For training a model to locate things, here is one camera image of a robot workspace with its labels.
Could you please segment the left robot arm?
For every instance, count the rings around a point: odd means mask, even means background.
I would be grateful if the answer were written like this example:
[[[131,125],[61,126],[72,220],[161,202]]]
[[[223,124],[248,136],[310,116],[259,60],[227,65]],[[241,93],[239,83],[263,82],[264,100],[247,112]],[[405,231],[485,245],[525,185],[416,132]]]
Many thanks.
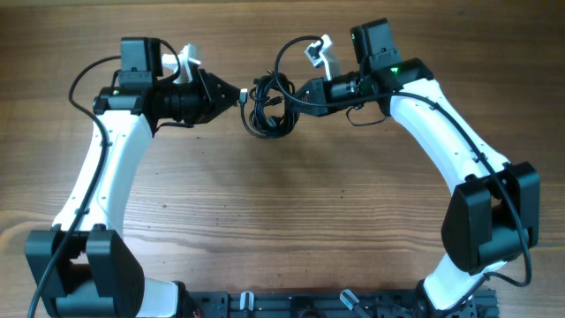
[[[52,317],[201,317],[179,282],[148,278],[123,239],[124,212],[139,163],[163,127],[210,122],[244,89],[200,68],[190,48],[126,37],[109,86],[87,115],[94,129],[72,194],[51,227],[32,231],[25,255],[36,282],[29,314]]]

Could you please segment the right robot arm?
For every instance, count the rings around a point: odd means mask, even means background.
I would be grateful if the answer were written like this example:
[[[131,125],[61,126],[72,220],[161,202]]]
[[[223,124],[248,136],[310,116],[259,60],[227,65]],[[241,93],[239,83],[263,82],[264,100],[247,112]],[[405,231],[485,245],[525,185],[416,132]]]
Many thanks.
[[[539,240],[539,174],[530,163],[511,163],[456,112],[432,71],[402,59],[389,23],[377,19],[350,31],[358,70],[340,73],[327,35],[304,37],[305,55],[323,68],[318,79],[287,93],[294,110],[324,117],[376,102],[426,152],[444,178],[451,199],[441,226],[445,253],[421,280],[409,307],[390,308],[414,317],[445,317],[469,310],[481,317],[478,289],[501,278],[509,262],[524,261],[521,286],[532,279],[531,249]]]

